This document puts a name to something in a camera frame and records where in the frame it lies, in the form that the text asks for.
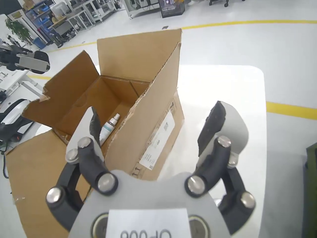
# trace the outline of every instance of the open cardboard box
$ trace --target open cardboard box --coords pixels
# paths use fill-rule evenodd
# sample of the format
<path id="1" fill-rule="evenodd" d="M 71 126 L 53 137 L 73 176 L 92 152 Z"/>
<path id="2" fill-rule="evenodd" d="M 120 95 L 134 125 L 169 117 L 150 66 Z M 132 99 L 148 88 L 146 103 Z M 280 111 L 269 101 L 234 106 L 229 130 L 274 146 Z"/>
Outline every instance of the open cardboard box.
<path id="1" fill-rule="evenodd" d="M 98 40 L 101 75 L 83 51 L 46 83 L 40 100 L 29 104 L 23 116 L 52 130 L 7 154 L 12 195 L 28 238 L 68 236 L 51 215 L 45 196 L 56 184 L 66 163 L 67 142 L 90 106 L 101 125 L 121 115 L 102 146 L 107 168 L 157 179 L 184 120 L 177 94 L 180 41 L 181 29 Z M 150 170 L 140 159 L 171 114 L 175 126 Z M 85 199 L 89 185 L 81 178 L 76 189 Z"/>

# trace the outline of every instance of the yellow floor line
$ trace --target yellow floor line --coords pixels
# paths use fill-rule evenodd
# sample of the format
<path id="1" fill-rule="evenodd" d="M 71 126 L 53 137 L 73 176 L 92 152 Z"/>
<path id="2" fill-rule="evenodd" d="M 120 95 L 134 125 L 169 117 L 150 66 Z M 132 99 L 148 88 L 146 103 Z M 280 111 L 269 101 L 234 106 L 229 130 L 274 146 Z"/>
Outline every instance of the yellow floor line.
<path id="1" fill-rule="evenodd" d="M 57 52 L 57 51 L 61 51 L 61 50 L 66 50 L 66 49 L 72 49 L 72 48 L 75 48 L 75 47 L 81 47 L 81 46 L 90 45 L 90 44 L 97 44 L 97 42 L 76 44 L 76 45 L 73 45 L 73 46 L 68 46 L 68 47 L 63 47 L 63 48 L 59 48 L 59 49 L 56 49 L 56 50 L 48 51 L 48 53 Z"/>
<path id="2" fill-rule="evenodd" d="M 206 25 L 193 25 L 182 27 L 183 30 L 205 28 L 223 25 L 254 25 L 254 24 L 317 24 L 317 20 L 251 20 L 251 21 L 233 21 L 223 23 L 212 23 Z"/>
<path id="3" fill-rule="evenodd" d="M 42 75 L 29 75 L 29 77 L 41 80 L 51 79 L 49 76 Z M 317 120 L 317 109 L 283 103 L 266 102 L 266 112 Z"/>
<path id="4" fill-rule="evenodd" d="M 222 23 L 212 23 L 212 24 L 206 24 L 206 25 L 192 25 L 192 26 L 185 26 L 181 27 L 183 30 L 189 30 L 189 29 L 197 29 L 197 28 L 205 28 L 205 27 L 214 27 L 214 26 L 224 26 L 224 25 L 254 25 L 254 24 L 317 24 L 317 20 L 251 20 L 251 21 L 233 21 L 233 22 L 222 22 Z M 76 44 L 73 46 L 63 47 L 59 48 L 51 52 L 56 52 L 60 50 L 66 50 L 66 49 L 72 49 L 75 47 L 80 46 L 86 46 L 90 44 L 96 44 L 97 42 L 91 42 L 91 43 L 81 43 Z"/>
<path id="5" fill-rule="evenodd" d="M 51 77 L 43 75 L 28 75 L 31 79 L 41 79 L 41 80 L 50 80 Z"/>

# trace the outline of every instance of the silver screw head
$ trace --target silver screw head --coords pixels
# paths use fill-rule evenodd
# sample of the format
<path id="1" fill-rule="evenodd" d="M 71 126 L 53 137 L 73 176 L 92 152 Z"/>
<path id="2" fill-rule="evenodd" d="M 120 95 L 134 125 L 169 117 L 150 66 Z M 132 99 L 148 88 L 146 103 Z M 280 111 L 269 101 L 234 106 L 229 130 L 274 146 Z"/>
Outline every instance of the silver screw head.
<path id="1" fill-rule="evenodd" d="M 200 195 L 205 191 L 205 182 L 197 175 L 193 175 L 188 179 L 187 182 L 188 189 L 196 195 Z"/>
<path id="2" fill-rule="evenodd" d="M 244 192 L 241 196 L 241 202 L 246 208 L 252 209 L 256 205 L 256 201 L 252 194 L 249 192 Z"/>
<path id="3" fill-rule="evenodd" d="M 228 168 L 234 168 L 237 166 L 239 160 L 239 155 L 233 152 L 230 152 Z"/>
<path id="4" fill-rule="evenodd" d="M 115 182 L 114 176 L 110 173 L 106 173 L 99 178 L 98 189 L 103 193 L 109 192 L 113 189 Z"/>
<path id="5" fill-rule="evenodd" d="M 78 155 L 78 150 L 71 149 L 66 153 L 65 159 L 67 162 L 74 162 L 77 159 L 77 155 Z"/>
<path id="6" fill-rule="evenodd" d="M 85 148 L 87 147 L 91 142 L 91 139 L 89 137 L 83 137 L 78 141 L 78 147 L 79 148 Z"/>
<path id="7" fill-rule="evenodd" d="M 228 137 L 226 137 L 226 136 L 223 136 L 223 135 L 218 137 L 218 143 L 219 143 L 222 147 L 225 147 L 225 148 L 231 146 L 231 141 L 230 141 L 230 139 L 229 139 Z"/>
<path id="8" fill-rule="evenodd" d="M 61 190 L 57 187 L 51 188 L 46 195 L 46 200 L 49 203 L 56 203 L 61 197 Z"/>

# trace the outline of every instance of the potted plant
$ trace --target potted plant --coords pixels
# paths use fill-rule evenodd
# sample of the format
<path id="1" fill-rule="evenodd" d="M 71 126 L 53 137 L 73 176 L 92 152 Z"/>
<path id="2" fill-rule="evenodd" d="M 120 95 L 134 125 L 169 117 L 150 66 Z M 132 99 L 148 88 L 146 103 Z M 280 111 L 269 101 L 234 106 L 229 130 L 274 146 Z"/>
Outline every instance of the potted plant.
<path id="1" fill-rule="evenodd" d="M 30 35 L 30 31 L 23 24 L 10 18 L 6 19 L 5 24 L 22 42 L 32 45 L 33 38 Z"/>

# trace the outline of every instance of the white spray bottle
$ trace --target white spray bottle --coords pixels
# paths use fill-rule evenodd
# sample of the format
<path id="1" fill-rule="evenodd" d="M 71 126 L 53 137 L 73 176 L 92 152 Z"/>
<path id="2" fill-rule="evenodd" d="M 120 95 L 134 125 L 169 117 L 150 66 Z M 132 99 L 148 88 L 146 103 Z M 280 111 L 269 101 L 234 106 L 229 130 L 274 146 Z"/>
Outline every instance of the white spray bottle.
<path id="1" fill-rule="evenodd" d="M 119 119 L 120 114 L 116 114 L 113 118 L 110 119 L 110 121 L 106 122 L 104 126 L 102 126 L 99 137 L 100 146 L 103 145 L 108 136 L 112 133 Z"/>

